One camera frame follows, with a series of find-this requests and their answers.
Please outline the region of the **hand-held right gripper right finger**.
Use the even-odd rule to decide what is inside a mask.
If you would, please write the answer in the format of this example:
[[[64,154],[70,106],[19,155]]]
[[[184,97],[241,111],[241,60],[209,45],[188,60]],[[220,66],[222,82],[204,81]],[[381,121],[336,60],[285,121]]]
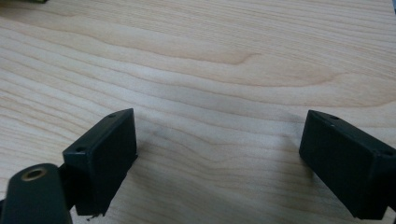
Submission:
[[[379,220],[389,207],[396,211],[396,148],[310,110],[299,153],[353,217]]]

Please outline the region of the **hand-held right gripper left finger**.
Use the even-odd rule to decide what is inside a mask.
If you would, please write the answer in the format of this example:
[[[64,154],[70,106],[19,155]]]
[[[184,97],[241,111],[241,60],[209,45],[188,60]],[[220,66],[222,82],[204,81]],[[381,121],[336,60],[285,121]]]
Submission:
[[[132,108],[105,116],[64,150],[63,157],[67,206],[80,216],[104,215],[137,159]]]

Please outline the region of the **dark object at top edge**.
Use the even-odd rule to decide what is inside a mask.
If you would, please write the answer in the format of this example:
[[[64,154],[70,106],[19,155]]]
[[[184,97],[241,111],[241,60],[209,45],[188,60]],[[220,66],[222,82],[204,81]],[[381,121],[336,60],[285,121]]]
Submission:
[[[0,0],[0,4],[3,3],[31,3],[31,4],[46,4],[49,0]]]

